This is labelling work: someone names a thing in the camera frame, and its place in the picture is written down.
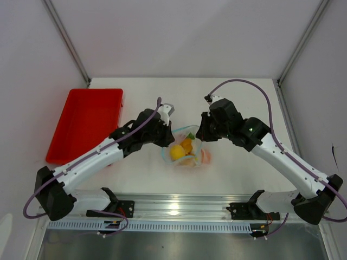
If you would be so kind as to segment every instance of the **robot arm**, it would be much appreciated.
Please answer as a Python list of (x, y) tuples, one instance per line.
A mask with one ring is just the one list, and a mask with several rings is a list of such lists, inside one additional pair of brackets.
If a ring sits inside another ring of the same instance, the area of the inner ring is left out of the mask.
[[(252, 219), (264, 219), (264, 213), (295, 212), (308, 223), (318, 224), (335, 195), (307, 174), (278, 147), (271, 135), (271, 129), (261, 120), (242, 118), (234, 104), (220, 96), (212, 95), (205, 98), (210, 103), (210, 110), (202, 113), (201, 125), (196, 134), (199, 139), (202, 141), (229, 139), (234, 145), (243, 147), (267, 161), (297, 188), (291, 192), (257, 191), (244, 205), (246, 212), (243, 211), (241, 215), (247, 216), (247, 219), (249, 216), (252, 216)], [(314, 169), (288, 148), (284, 149), (287, 154), (311, 169), (320, 180), (330, 184), (337, 191), (340, 189), (343, 181), (338, 175), (328, 176)], [(231, 209), (231, 213), (235, 219), (242, 219), (237, 211)]]
[[(174, 141), (170, 121), (173, 111), (172, 105), (163, 104), (144, 125), (154, 113), (153, 110), (146, 109), (136, 120), (117, 128), (97, 147), (77, 159), (53, 170), (47, 166), (41, 168), (37, 172), (35, 190), (48, 180), (56, 178), (36, 195), (50, 220), (59, 220), (69, 213), (87, 212), (87, 216), (97, 216), (96, 212), (89, 210), (116, 213), (118, 200), (108, 188), (97, 191), (78, 191), (75, 188), (105, 166), (140, 150), (144, 144), (153, 143), (167, 147)], [(124, 138), (139, 127), (140, 130)]]

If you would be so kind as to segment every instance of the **red wire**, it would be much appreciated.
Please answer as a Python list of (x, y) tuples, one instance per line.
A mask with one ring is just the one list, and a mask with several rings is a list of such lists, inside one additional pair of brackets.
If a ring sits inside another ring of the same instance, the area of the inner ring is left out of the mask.
[(270, 222), (270, 224), (269, 224), (269, 226), (272, 224), (272, 222), (273, 222), (273, 219), (272, 219), (272, 217), (271, 217), (271, 214), (266, 214), (266, 218), (267, 218), (267, 216), (269, 216), (270, 217), (270, 220), (271, 220), (271, 222)]
[(125, 212), (124, 212), (124, 210), (123, 210), (121, 207), (120, 207), (118, 210), (119, 210), (120, 213), (125, 217)]

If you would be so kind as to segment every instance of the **red plastic bin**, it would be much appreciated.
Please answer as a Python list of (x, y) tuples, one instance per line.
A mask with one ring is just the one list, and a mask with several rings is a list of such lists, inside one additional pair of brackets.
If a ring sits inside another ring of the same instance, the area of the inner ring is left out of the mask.
[(72, 89), (46, 156), (66, 164), (101, 143), (118, 128), (122, 89)]

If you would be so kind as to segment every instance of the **plastic bag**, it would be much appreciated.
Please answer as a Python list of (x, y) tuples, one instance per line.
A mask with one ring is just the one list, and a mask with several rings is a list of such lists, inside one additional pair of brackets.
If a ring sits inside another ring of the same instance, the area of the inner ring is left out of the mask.
[[(211, 163), (211, 153), (206, 148), (206, 143), (200, 139), (195, 138), (196, 132), (199, 126), (191, 125), (185, 126), (172, 131), (172, 135), (175, 141), (169, 145), (169, 147), (162, 148), (162, 158), (167, 164), (175, 166), (190, 166), (196, 167), (201, 165), (207, 165)], [(171, 159), (170, 151), (174, 145), (181, 145), (186, 138), (191, 139), (192, 151), (190, 154), (173, 161)]]

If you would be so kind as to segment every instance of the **yellow ball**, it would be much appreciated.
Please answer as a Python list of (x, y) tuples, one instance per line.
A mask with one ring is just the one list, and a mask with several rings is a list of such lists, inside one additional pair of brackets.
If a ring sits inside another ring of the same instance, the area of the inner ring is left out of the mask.
[(185, 150), (181, 145), (174, 145), (170, 150), (170, 156), (172, 161), (176, 161), (182, 157), (185, 157)]

